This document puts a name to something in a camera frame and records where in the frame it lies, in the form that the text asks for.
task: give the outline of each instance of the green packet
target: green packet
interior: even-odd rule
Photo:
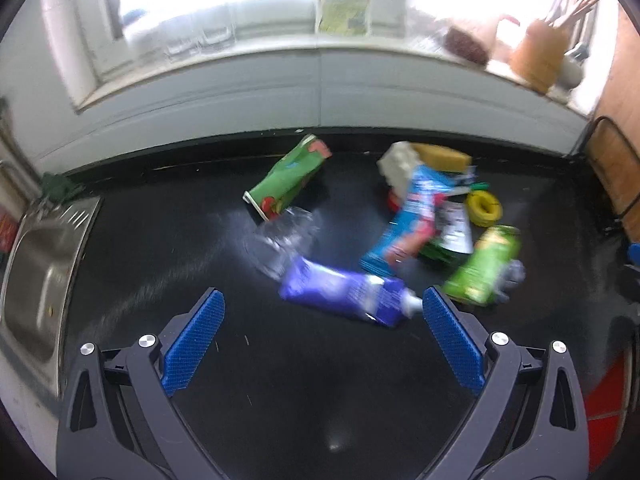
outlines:
[[[454,300],[486,305],[504,267],[518,255],[520,231],[515,227],[489,227],[476,242],[474,253],[442,287]]]
[[[279,215],[320,168],[331,151],[315,135],[305,136],[275,163],[260,184],[245,191],[242,199],[265,220]]]

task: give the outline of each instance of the window sill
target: window sill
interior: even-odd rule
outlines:
[[[383,37],[359,37],[342,38],[335,36],[276,36],[272,38],[258,38],[255,40],[239,41],[233,46],[210,54],[196,54],[184,60],[160,60],[153,64],[135,68],[130,72],[105,82],[98,89],[92,92],[76,108],[77,113],[82,113],[88,108],[100,103],[104,99],[120,93],[128,88],[148,82],[152,79],[167,75],[171,72],[184,70],[200,63],[213,62],[233,58],[237,56],[247,56],[251,54],[263,54],[266,52],[282,52],[287,50],[367,50],[378,52],[390,52],[409,56],[425,57],[440,62],[453,63],[464,66],[469,70],[485,72],[489,75],[500,77],[510,81],[517,86],[528,88],[527,83],[515,75],[507,64],[496,60],[491,60],[486,69],[481,69],[466,60],[460,59],[445,50],[435,46],[428,40],[420,43],[399,40],[395,38]],[[549,101],[555,102],[574,112],[580,117],[586,117],[588,113],[578,109],[570,101],[568,92],[561,91],[555,87],[546,96],[542,96]]]

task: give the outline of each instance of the dish soap bottle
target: dish soap bottle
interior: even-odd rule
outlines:
[[[364,36],[369,33],[371,0],[318,0],[316,32]]]

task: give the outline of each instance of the trash item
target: trash item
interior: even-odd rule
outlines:
[[[447,196],[458,196],[458,195],[466,195],[471,193],[472,191],[486,191],[489,189],[489,183],[487,182],[477,182],[475,184],[471,184],[470,186],[458,186],[453,188],[451,191],[447,191]]]
[[[402,201],[396,196],[393,189],[390,189],[389,194],[386,196],[386,206],[392,213],[397,213],[402,207]]]
[[[443,174],[424,164],[417,166],[401,211],[375,247],[362,257],[362,268],[377,276],[391,276],[396,264],[418,254],[435,235],[435,210],[452,187]]]
[[[502,217],[502,206],[488,191],[472,191],[466,197],[469,219],[480,227],[489,227]]]
[[[505,268],[519,251],[518,229],[505,225],[489,227],[476,243],[474,253],[446,281],[442,290],[462,303],[480,306],[491,303],[498,280],[502,278],[500,286],[504,285]]]
[[[315,135],[305,136],[283,156],[267,176],[242,199],[253,205],[265,220],[274,218],[286,208],[298,192],[320,168],[331,151]]]
[[[316,32],[364,36],[370,29],[371,0],[318,0]]]
[[[412,142],[411,147],[416,151],[422,163],[432,170],[465,173],[471,164],[471,156],[447,146]]]
[[[299,254],[306,254],[318,232],[318,221],[299,207],[287,207],[244,238],[244,248],[258,270],[280,280]]]
[[[302,256],[295,259],[282,280],[280,297],[388,327],[422,311],[422,300],[399,278],[332,269]]]
[[[474,243],[463,204],[445,200],[436,214],[436,229],[440,233],[432,242],[453,253],[471,254]]]
[[[453,176],[452,180],[457,186],[471,186],[476,181],[476,167],[469,166],[465,173]]]
[[[436,231],[438,235],[420,249],[422,256],[452,266],[460,262],[461,256],[473,252],[469,218],[463,204],[443,202],[436,212]]]
[[[524,265],[520,260],[511,260],[504,266],[500,276],[494,285],[494,301],[495,303],[506,303],[509,301],[507,292],[516,288],[525,278]]]
[[[394,142],[378,161],[380,174],[385,177],[386,183],[393,188],[400,203],[404,202],[406,198],[406,190],[414,176],[414,170],[419,164],[418,153],[406,140]]]

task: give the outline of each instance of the white wall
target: white wall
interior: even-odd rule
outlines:
[[[52,56],[41,0],[0,43],[0,94],[37,168],[232,132],[395,126],[475,134],[568,153],[586,120],[491,74],[424,57],[344,50],[240,56],[173,72],[76,114]]]

